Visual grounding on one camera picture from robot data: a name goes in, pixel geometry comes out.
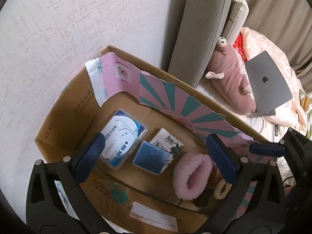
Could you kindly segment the cream fluffy scrunchie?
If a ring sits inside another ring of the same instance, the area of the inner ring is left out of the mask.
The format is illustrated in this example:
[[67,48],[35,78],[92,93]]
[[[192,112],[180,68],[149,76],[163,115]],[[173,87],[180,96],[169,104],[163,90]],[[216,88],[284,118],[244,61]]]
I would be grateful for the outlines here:
[[213,197],[216,200],[224,199],[232,188],[232,184],[227,183],[224,179],[221,179],[214,188]]

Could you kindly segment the pink fluffy scrunchie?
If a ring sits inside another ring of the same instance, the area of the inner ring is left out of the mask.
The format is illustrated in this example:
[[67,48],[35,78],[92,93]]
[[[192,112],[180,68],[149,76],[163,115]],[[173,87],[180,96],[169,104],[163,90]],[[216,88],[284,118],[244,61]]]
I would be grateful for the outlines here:
[[204,191],[213,164],[207,154],[186,153],[175,165],[172,186],[181,200],[191,201]]

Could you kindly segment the dark red rectangular box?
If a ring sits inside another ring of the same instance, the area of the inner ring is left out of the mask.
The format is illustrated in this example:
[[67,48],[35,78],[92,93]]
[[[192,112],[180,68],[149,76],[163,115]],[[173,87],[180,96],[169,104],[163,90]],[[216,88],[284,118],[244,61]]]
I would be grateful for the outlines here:
[[208,178],[207,185],[203,192],[194,199],[193,204],[198,208],[206,208],[210,204],[210,198],[212,197],[213,190],[219,181],[219,171],[215,165],[212,167],[211,174]]

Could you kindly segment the dental floss pick box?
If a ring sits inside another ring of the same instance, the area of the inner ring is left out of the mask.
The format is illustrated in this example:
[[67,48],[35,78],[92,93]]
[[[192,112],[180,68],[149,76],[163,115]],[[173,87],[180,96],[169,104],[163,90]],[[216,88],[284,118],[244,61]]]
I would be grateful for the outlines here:
[[100,159],[118,170],[132,154],[148,131],[148,126],[125,110],[119,109],[100,131],[105,136],[105,148]]

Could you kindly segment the blue square box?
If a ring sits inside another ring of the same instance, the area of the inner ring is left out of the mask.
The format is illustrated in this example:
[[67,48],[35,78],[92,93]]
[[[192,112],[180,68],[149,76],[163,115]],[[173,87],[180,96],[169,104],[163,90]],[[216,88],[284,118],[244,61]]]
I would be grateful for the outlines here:
[[143,141],[132,164],[154,175],[160,175],[167,162],[168,156],[168,151],[150,142]]

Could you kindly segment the white ink-painting tissue pack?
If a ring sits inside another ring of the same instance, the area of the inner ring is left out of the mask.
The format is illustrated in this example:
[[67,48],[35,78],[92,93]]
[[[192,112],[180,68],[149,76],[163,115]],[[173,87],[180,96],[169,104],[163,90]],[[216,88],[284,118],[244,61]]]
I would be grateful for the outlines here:
[[184,144],[181,141],[177,140],[164,128],[161,128],[159,130],[159,132],[155,135],[155,137],[151,139],[150,143],[168,152],[168,157],[162,167],[161,173],[171,164],[174,158],[184,148]]

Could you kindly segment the peach quilted blanket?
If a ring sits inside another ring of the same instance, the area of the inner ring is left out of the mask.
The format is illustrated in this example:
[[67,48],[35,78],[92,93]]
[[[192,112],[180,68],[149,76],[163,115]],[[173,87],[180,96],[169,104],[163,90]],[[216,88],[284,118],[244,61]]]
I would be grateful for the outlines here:
[[241,29],[246,72],[256,110],[266,123],[290,127],[305,135],[307,114],[301,107],[303,89],[286,54],[263,34],[248,27]]

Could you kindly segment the grey laptop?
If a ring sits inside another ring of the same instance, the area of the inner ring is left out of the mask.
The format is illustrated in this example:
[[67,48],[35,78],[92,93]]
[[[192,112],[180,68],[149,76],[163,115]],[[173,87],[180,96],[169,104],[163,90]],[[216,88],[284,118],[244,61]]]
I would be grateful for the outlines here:
[[245,69],[259,116],[273,116],[275,109],[291,100],[292,94],[282,73],[268,52],[245,63]]

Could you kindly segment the pink patterned cardboard box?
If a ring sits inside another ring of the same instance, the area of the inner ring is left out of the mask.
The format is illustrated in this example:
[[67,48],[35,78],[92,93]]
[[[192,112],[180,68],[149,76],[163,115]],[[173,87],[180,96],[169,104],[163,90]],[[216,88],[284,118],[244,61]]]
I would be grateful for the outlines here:
[[[255,163],[269,161],[248,150],[255,139],[263,142],[262,136],[175,77],[112,46],[102,52],[99,62],[106,101],[97,102],[87,69],[81,70],[58,97],[35,138],[47,162],[73,156],[118,110],[143,126],[142,141],[151,141],[165,129],[168,139],[183,144],[182,154],[206,154],[205,139],[215,133],[237,155]],[[118,168],[97,159],[94,170],[79,186],[89,204],[103,218],[134,233],[195,232],[219,201],[198,208],[176,196],[172,173],[180,156],[155,175],[133,165],[136,152]]]

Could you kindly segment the pink plush pig toy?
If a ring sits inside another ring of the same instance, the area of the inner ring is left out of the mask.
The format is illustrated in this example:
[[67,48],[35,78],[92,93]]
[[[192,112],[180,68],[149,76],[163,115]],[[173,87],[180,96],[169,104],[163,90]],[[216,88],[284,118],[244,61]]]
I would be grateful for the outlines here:
[[210,80],[222,97],[241,115],[256,111],[252,88],[241,70],[242,58],[234,47],[220,37],[208,63],[205,78]]

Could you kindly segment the red fabric item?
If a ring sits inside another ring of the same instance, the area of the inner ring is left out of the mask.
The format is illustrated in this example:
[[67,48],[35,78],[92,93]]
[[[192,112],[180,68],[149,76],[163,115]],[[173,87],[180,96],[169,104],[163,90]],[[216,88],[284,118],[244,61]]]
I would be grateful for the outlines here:
[[233,43],[233,48],[237,50],[237,52],[241,56],[243,62],[246,62],[247,58],[246,58],[244,51],[243,51],[243,35],[241,34],[241,32],[239,32],[235,42]]

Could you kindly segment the grey upholstered headboard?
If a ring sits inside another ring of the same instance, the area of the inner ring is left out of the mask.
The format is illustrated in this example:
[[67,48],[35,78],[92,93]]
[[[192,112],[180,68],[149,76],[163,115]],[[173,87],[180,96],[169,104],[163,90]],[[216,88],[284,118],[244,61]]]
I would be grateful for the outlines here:
[[196,87],[221,37],[232,0],[186,0],[168,73]]

